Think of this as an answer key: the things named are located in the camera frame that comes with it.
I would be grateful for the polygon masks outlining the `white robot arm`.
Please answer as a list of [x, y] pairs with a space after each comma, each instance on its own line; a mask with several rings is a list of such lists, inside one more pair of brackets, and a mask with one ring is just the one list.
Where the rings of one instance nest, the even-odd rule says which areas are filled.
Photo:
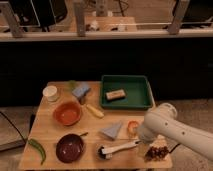
[[138, 138], [144, 144], [151, 144], [158, 135], [163, 135], [213, 161], [213, 133], [177, 121], [177, 115], [170, 103], [148, 110], [137, 129]]

